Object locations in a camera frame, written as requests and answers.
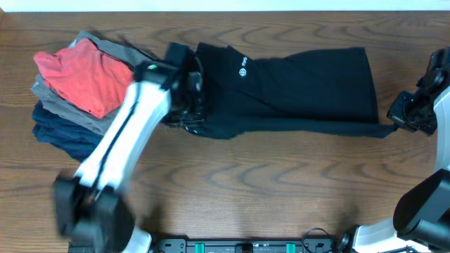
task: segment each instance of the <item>garment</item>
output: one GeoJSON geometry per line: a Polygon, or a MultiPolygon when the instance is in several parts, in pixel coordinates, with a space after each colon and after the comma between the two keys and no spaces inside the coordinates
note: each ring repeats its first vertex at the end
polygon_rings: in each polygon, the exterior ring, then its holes
{"type": "Polygon", "coordinates": [[[56,54],[34,56],[45,85],[78,108],[102,118],[123,102],[133,72],[120,61],[99,51],[88,39],[56,54]]]}
{"type": "Polygon", "coordinates": [[[44,78],[40,74],[36,76],[36,83],[34,83],[31,90],[42,101],[42,105],[46,110],[56,113],[59,117],[70,120],[96,134],[104,135],[106,133],[119,110],[116,109],[105,117],[98,119],[61,98],[54,89],[45,86],[44,78]]]}
{"type": "Polygon", "coordinates": [[[363,48],[252,60],[234,48],[199,44],[206,120],[193,134],[232,138],[246,131],[315,131],[383,138],[363,48]]]}
{"type": "MultiPolygon", "coordinates": [[[[145,55],[135,49],[126,48],[122,45],[112,43],[111,41],[101,40],[85,31],[81,31],[78,34],[71,46],[74,46],[78,41],[86,38],[95,43],[98,50],[121,60],[123,63],[130,65],[130,67],[149,60],[145,55]]],[[[54,89],[45,86],[44,78],[40,74],[36,76],[36,81],[37,82],[33,85],[31,90],[35,96],[41,100],[42,105],[46,110],[86,127],[94,133],[101,135],[105,134],[117,114],[118,109],[99,119],[90,113],[80,110],[71,102],[61,98],[54,89]]]]}
{"type": "Polygon", "coordinates": [[[32,118],[37,123],[33,134],[39,142],[50,143],[78,161],[90,156],[102,139],[101,135],[45,110],[40,101],[32,118]]]}

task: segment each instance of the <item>black pants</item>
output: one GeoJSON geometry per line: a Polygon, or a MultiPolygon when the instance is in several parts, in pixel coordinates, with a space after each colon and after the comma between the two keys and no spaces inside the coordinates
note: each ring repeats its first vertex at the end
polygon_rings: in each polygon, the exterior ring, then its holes
{"type": "Polygon", "coordinates": [[[364,48],[252,60],[234,48],[199,44],[207,117],[187,130],[212,138],[246,131],[315,131],[383,138],[364,48]]]}

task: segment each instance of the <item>brown wooden surface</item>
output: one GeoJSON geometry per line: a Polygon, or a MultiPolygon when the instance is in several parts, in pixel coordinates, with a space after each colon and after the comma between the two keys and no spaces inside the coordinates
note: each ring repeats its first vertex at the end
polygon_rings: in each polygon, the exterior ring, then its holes
{"type": "Polygon", "coordinates": [[[4,14],[5,14],[5,12],[4,12],[3,9],[0,7],[0,26],[1,26],[1,21],[3,20],[4,14]]]}
{"type": "MultiPolygon", "coordinates": [[[[0,31],[0,252],[64,252],[51,184],[77,163],[36,142],[30,92],[37,51],[79,30],[126,32],[160,56],[168,41],[232,45],[251,58],[365,46],[383,122],[401,90],[414,91],[430,54],[450,44],[448,13],[6,13],[0,31]]],[[[159,126],[134,174],[130,202],[151,230],[192,238],[339,234],[392,215],[429,175],[435,137],[386,139],[307,132],[251,133],[230,141],[159,126]]]]}

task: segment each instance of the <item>white logo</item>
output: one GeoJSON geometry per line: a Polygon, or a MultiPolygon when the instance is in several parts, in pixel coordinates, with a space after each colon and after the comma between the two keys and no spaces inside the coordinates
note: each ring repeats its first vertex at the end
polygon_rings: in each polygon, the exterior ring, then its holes
{"type": "Polygon", "coordinates": [[[247,64],[247,57],[244,57],[244,60],[242,61],[242,66],[244,67],[245,66],[245,64],[247,64]]]}
{"type": "MultiPolygon", "coordinates": [[[[245,67],[245,64],[247,64],[247,57],[244,57],[244,60],[242,61],[242,66],[245,67]]],[[[244,77],[247,74],[247,70],[245,70],[245,68],[241,68],[239,70],[239,74],[244,77]]]]}
{"type": "Polygon", "coordinates": [[[245,68],[241,68],[241,69],[239,70],[239,74],[240,74],[242,77],[244,77],[244,76],[247,74],[247,70],[245,70],[245,68]]]}

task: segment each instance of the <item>white wall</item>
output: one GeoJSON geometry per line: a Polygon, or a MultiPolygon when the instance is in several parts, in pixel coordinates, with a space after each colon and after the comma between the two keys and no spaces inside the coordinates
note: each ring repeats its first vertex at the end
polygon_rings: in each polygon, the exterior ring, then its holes
{"type": "Polygon", "coordinates": [[[450,0],[0,0],[14,11],[450,11],[450,0]]]}

